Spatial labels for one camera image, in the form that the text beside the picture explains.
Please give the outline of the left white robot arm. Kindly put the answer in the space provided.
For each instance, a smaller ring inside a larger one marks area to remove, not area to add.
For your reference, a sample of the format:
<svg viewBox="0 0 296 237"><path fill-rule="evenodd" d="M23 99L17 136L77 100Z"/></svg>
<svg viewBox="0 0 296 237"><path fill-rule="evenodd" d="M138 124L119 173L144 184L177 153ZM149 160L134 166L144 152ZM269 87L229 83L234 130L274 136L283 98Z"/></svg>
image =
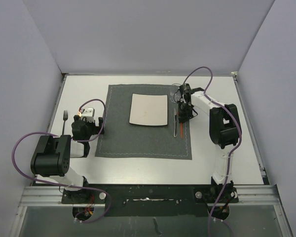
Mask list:
<svg viewBox="0 0 296 237"><path fill-rule="evenodd" d="M72 123L73 136L42 135L31 160L31 172L64 184L65 190L73 191L78 202L87 202L91 195L87 180L70 167L70 159L89 155L91 136L104 134L104 120L99 117L98 121L96 125L93 118L76 115Z"/></svg>

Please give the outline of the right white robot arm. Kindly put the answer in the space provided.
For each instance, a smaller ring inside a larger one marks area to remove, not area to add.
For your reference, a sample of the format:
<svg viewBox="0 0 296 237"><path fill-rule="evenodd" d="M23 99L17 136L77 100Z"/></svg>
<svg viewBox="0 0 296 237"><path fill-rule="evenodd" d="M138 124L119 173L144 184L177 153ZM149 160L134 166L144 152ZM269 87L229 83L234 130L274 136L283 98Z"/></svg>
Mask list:
<svg viewBox="0 0 296 237"><path fill-rule="evenodd" d="M209 136L216 145L216 163L212 180L216 184L210 189L210 197L216 202L227 197L223 184L230 183L231 165L234 150L242 139L239 114L236 105L223 104L204 93L200 87L191 89L188 84L178 88L180 98L177 119L180 125L198 115L194 108L200 109L209 118Z"/></svg>

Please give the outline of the grey cloth placemat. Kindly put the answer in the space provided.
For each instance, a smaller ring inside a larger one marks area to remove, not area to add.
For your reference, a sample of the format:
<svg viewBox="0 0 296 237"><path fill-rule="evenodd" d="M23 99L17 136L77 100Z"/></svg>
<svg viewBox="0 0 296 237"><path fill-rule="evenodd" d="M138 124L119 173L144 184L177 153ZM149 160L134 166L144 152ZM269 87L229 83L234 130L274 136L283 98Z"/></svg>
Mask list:
<svg viewBox="0 0 296 237"><path fill-rule="evenodd" d="M167 95L168 124L140 126L129 123L133 94ZM109 85L106 99L105 133L99 136L95 155L103 158L165 158L191 160L189 123L184 123L184 136L174 137L174 108L170 85L116 84Z"/></svg>

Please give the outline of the black plastic fork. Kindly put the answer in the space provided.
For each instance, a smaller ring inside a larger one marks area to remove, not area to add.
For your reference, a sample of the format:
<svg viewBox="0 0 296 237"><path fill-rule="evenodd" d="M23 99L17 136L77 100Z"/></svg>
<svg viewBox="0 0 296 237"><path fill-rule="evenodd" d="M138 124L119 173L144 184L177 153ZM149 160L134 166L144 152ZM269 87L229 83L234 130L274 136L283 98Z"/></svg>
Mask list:
<svg viewBox="0 0 296 237"><path fill-rule="evenodd" d="M62 126L62 135L64 135L65 133L65 124L66 124L66 121L68 120L68 111L67 110L64 110L63 111L63 126Z"/></svg>

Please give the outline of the clear plastic cup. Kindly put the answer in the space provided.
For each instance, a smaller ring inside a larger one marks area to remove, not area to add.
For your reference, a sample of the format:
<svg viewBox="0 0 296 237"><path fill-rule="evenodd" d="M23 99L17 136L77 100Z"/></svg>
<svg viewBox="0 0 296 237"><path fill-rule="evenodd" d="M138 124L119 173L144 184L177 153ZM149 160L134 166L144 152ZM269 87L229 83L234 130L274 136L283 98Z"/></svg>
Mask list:
<svg viewBox="0 0 296 237"><path fill-rule="evenodd" d="M175 83L170 86L170 100L177 103L181 98L180 85Z"/></svg>

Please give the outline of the silver table knife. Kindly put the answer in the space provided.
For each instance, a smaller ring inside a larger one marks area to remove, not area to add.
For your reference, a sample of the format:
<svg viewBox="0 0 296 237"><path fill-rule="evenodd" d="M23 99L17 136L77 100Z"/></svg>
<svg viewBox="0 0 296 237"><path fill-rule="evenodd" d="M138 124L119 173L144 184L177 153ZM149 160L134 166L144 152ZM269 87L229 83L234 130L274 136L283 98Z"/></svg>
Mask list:
<svg viewBox="0 0 296 237"><path fill-rule="evenodd" d="M176 108L174 108L173 114L174 114L174 137L177 137L177 115L178 115L178 113L177 113Z"/></svg>

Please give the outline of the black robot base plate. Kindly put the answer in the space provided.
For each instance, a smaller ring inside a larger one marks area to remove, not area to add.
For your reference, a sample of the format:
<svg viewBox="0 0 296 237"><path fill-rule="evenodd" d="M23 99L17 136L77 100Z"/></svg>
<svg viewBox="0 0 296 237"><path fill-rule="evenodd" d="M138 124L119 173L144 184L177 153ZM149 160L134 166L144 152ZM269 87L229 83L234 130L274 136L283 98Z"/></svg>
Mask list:
<svg viewBox="0 0 296 237"><path fill-rule="evenodd" d="M90 204L74 208L73 214L87 220L96 205L103 204L107 217L172 217L191 215L226 218L229 205L238 203L236 188L221 185L122 185L91 184L90 190L67 191L62 204Z"/></svg>

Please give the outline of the white rectangular plate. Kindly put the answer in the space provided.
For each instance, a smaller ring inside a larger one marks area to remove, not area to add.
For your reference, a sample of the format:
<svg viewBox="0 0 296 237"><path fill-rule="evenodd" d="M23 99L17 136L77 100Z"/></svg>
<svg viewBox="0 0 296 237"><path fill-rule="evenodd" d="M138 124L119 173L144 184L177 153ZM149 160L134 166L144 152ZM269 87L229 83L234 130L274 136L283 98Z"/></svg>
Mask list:
<svg viewBox="0 0 296 237"><path fill-rule="evenodd" d="M133 94L129 123L140 126L166 126L168 96Z"/></svg>

